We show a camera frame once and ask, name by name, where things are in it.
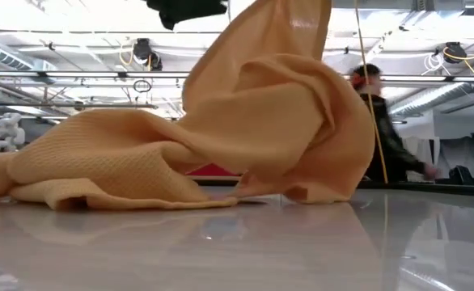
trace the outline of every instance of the black jacket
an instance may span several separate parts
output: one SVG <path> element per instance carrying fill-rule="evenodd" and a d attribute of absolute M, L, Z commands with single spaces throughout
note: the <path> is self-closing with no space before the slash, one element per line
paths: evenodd
<path fill-rule="evenodd" d="M 368 94 L 361 94 L 366 106 L 370 110 Z M 386 163 L 389 182 L 406 181 L 406 171 L 415 171 L 424 174 L 425 164 L 410 154 L 403 145 L 402 140 L 393 128 L 391 118 L 388 115 L 386 101 L 376 95 L 372 95 L 374 105 L 375 122 L 379 130 L 381 146 L 383 148 L 384 162 Z M 372 162 L 365 175 L 373 181 L 383 182 L 383 165 L 377 139 Z"/>

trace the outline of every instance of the ceiling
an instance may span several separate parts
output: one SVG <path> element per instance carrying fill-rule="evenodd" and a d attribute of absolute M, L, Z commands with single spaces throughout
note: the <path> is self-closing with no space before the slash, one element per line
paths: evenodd
<path fill-rule="evenodd" d="M 230 1 L 226 15 L 185 21 L 170 32 L 163 28 L 158 12 L 148 9 L 141 0 L 110 0 L 108 5 L 105 0 L 0 0 L 0 45 L 21 59 L 47 61 L 45 64 L 52 70 L 131 72 L 147 70 L 134 61 L 125 63 L 130 60 L 132 43 L 137 38 L 149 38 L 162 59 L 163 71 L 189 72 L 218 34 L 252 2 Z M 376 1 L 366 3 L 373 5 Z M 362 10 L 360 19 L 365 52 L 384 74 L 473 75 L 464 61 L 452 65 L 443 62 L 440 55 L 432 57 L 435 49 L 442 50 L 446 42 L 460 42 L 471 58 L 469 65 L 474 66 L 473 13 L 377 9 Z M 323 61 L 340 73 L 347 74 L 361 63 L 357 30 L 353 9 L 332 10 Z M 0 63 L 0 70 L 12 68 Z M 81 86 L 83 79 L 68 78 L 45 88 L 43 83 L 29 78 L 0 78 L 4 85 L 29 95 L 31 101 L 41 101 L 46 96 L 59 103 L 147 102 L 158 105 L 148 109 L 155 114 L 182 116 L 182 78 L 153 79 L 154 87 L 148 93 L 136 92 L 135 80 L 88 79 L 95 86 Z M 423 89 L 389 85 L 384 97 L 396 103 Z M 441 109 L 473 98 L 474 95 L 463 96 L 448 102 L 450 105 L 441 104 Z M 76 113 L 70 108 L 60 112 Z"/>

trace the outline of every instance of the waffle-textured fabric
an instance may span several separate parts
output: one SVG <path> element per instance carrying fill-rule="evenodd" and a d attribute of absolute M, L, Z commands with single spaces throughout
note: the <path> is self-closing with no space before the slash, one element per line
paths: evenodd
<path fill-rule="evenodd" d="M 15 154 L 0 154 L 0 196 L 52 209 L 196 209 L 284 193 L 348 200 L 374 150 L 370 113 L 322 64 L 330 0 L 257 0 L 220 35 L 184 85 L 187 115 L 92 110 Z M 186 173 L 244 173 L 212 200 Z"/>

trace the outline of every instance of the string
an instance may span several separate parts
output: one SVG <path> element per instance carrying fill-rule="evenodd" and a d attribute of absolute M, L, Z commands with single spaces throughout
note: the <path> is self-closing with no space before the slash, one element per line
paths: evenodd
<path fill-rule="evenodd" d="M 361 33 L 361 24 L 359 21 L 359 2 L 358 0 L 354 0 L 355 10 L 356 10 L 356 20 L 358 22 L 358 35 L 359 35 L 359 44 L 361 45 L 361 58 L 363 61 L 363 70 L 365 73 L 365 80 L 366 85 L 370 85 L 370 79 L 368 78 L 368 71 L 366 69 L 366 57 L 365 57 L 365 46 L 363 45 L 363 37 Z M 377 146 L 379 148 L 379 155 L 381 157 L 381 165 L 383 166 L 383 178 L 384 183 L 388 183 L 388 174 L 386 171 L 386 163 L 384 162 L 384 153 L 383 147 L 381 146 L 381 137 L 379 136 L 379 130 L 377 128 L 377 121 L 375 121 L 375 112 L 374 112 L 374 104 L 372 103 L 372 94 L 368 92 L 368 105 L 370 108 L 370 114 L 372 115 L 372 121 L 374 122 L 374 130 L 375 130 L 375 140 L 377 141 Z"/>

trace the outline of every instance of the red object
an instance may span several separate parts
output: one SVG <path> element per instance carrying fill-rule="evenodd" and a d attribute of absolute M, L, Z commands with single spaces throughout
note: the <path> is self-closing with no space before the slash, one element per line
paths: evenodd
<path fill-rule="evenodd" d="M 223 170 L 220 167 L 215 166 L 214 164 L 210 164 L 208 166 L 202 167 L 201 169 L 197 169 L 188 175 L 193 176 L 210 176 L 210 177 L 239 177 L 239 175 L 234 175 L 229 171 Z"/>

